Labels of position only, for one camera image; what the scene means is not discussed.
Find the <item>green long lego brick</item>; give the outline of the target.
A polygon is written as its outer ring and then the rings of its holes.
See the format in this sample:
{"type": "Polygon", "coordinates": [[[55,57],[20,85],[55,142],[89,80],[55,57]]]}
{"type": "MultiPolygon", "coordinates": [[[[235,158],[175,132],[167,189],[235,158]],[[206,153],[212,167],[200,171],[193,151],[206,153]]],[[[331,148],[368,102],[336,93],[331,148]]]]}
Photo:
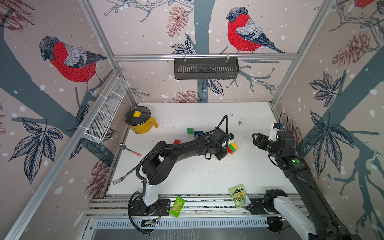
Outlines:
{"type": "Polygon", "coordinates": [[[229,145],[229,149],[231,150],[231,152],[235,152],[236,149],[233,147],[233,145],[229,145]]]}

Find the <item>yellow curved lego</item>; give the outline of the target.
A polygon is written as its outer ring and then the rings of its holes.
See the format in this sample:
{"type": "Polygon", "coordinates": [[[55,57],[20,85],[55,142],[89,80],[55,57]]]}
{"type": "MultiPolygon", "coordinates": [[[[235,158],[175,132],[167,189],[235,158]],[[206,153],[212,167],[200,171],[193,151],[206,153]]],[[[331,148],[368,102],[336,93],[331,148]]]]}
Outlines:
{"type": "Polygon", "coordinates": [[[233,145],[233,147],[234,147],[236,150],[238,149],[238,147],[237,147],[237,145],[236,145],[235,142],[231,143],[231,145],[233,145]]]}

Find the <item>red long lego brick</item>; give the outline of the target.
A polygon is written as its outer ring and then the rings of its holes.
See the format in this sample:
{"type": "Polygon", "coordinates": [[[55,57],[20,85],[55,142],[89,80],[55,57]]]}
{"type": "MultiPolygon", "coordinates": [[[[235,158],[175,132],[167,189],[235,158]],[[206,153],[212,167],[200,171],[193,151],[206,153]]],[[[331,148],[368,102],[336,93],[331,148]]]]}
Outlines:
{"type": "Polygon", "coordinates": [[[229,153],[230,155],[232,155],[232,154],[234,153],[233,150],[232,150],[230,147],[228,147],[227,150],[228,150],[228,153],[229,153]]]}

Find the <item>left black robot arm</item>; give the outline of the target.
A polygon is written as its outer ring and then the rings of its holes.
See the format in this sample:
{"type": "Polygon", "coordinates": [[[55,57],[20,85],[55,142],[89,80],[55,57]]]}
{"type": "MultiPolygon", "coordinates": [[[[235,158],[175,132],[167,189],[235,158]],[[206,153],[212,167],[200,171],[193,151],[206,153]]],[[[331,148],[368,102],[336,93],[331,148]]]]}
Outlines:
{"type": "Polygon", "coordinates": [[[169,176],[176,163],[194,156],[204,156],[207,160],[215,156],[221,160],[227,156],[229,144],[234,139],[232,133],[217,127],[196,135],[190,142],[178,145],[158,142],[136,167],[136,176],[142,181],[143,191],[137,199],[130,201],[129,214],[150,216],[157,212],[159,196],[156,186],[169,176]]]}

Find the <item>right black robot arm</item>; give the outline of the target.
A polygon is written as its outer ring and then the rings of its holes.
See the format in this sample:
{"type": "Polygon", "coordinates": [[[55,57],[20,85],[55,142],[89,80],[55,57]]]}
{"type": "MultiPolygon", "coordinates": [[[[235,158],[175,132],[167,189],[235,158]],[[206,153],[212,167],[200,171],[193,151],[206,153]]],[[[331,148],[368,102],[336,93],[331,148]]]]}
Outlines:
{"type": "Polygon", "coordinates": [[[336,216],[315,183],[308,164],[296,154],[293,134],[286,131],[274,134],[272,139],[253,134],[253,143],[274,158],[273,163],[295,187],[309,216],[295,207],[280,189],[266,191],[264,209],[282,215],[303,240],[359,240],[361,237],[352,234],[336,216]]]}

